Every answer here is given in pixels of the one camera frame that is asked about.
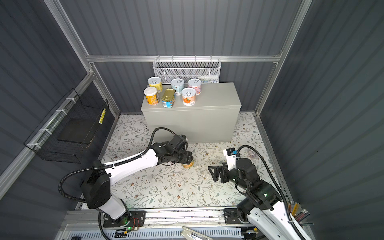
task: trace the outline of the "yellow pencil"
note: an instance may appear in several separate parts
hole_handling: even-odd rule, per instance
[[[297,212],[297,210],[299,210],[299,206],[300,206],[300,204],[295,202],[295,206],[293,207],[293,210],[292,210],[292,216],[296,216],[296,212]]]

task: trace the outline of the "gray cabinet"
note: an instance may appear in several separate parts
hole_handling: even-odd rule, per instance
[[[163,91],[170,85],[163,85]],[[163,107],[160,102],[156,106],[148,105],[144,98],[141,111],[148,127],[153,131],[156,127],[167,127],[176,134],[184,134],[189,143],[229,142],[241,108],[241,103],[233,83],[203,84],[202,92],[196,96],[193,106],[182,103],[182,96],[176,96],[172,108]],[[159,130],[154,140],[169,141],[172,134]]]

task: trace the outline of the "pink can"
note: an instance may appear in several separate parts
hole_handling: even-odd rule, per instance
[[[193,88],[196,91],[196,96],[201,93],[201,81],[197,78],[192,78],[188,81],[188,87]]]

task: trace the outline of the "floral patterned surface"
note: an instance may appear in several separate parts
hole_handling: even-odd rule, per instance
[[[143,115],[121,115],[102,162],[111,162],[143,151],[151,132]],[[194,165],[158,165],[143,169],[111,187],[129,208],[201,207],[236,205],[244,196],[233,183],[214,182],[207,166],[219,166],[225,161],[223,149],[251,145],[264,156],[272,174],[275,173],[266,153],[252,113],[240,113],[230,142],[189,144]],[[253,160],[262,179],[272,183],[260,159]]]

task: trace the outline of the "can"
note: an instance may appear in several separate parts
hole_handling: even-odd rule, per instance
[[[157,93],[157,89],[155,87],[147,87],[144,89],[144,95],[147,98],[149,105],[155,106],[159,103],[159,94]]]
[[[159,77],[151,77],[148,79],[148,84],[150,87],[155,87],[157,92],[163,91],[163,84],[161,83],[161,78]]]
[[[165,108],[173,107],[173,103],[175,102],[175,89],[167,88],[164,91],[163,97],[161,100],[163,101],[163,106]]]
[[[175,89],[175,95],[181,95],[181,91],[184,89],[184,80],[181,78],[175,78],[170,82],[172,89]]]
[[[193,88],[184,88],[181,91],[183,103],[186,106],[192,106],[196,102],[196,90]]]
[[[188,81],[188,87],[196,90],[196,96],[201,93],[201,81],[197,78],[192,78]]]

